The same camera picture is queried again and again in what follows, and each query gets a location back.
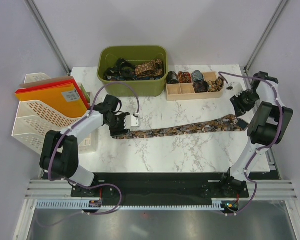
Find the brown cat pattern tie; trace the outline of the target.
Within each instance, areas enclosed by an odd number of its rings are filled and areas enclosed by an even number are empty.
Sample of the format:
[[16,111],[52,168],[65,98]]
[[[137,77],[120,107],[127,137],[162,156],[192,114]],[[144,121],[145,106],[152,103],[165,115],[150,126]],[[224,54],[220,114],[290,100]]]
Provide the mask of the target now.
[[121,135],[113,136],[115,140],[151,139],[173,137],[182,135],[219,133],[219,132],[244,132],[249,123],[233,114],[224,117],[198,123],[185,124],[174,127],[130,131]]

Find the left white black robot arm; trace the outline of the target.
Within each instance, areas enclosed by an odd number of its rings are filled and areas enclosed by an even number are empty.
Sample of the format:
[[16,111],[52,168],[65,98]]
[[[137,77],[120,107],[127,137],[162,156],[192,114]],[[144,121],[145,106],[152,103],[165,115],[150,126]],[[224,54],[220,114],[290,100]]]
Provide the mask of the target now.
[[96,175],[79,164],[79,143],[104,125],[109,127],[112,137],[128,133],[125,120],[130,113],[120,113],[121,107],[121,100],[107,95],[103,102],[92,106],[69,127],[46,133],[39,165],[47,171],[50,181],[66,179],[82,186],[82,191],[89,197],[99,193],[100,185],[95,181]]

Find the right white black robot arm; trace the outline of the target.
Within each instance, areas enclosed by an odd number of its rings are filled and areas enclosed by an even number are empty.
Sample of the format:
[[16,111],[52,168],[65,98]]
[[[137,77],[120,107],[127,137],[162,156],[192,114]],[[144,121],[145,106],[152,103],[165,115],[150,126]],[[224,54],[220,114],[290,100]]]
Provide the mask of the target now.
[[234,95],[230,99],[236,117],[241,117],[260,105],[247,126],[247,144],[235,164],[222,175],[218,183],[225,197],[247,196],[249,175],[260,159],[272,146],[281,142],[294,111],[286,107],[279,95],[279,81],[266,72],[250,77],[250,88],[231,84]]

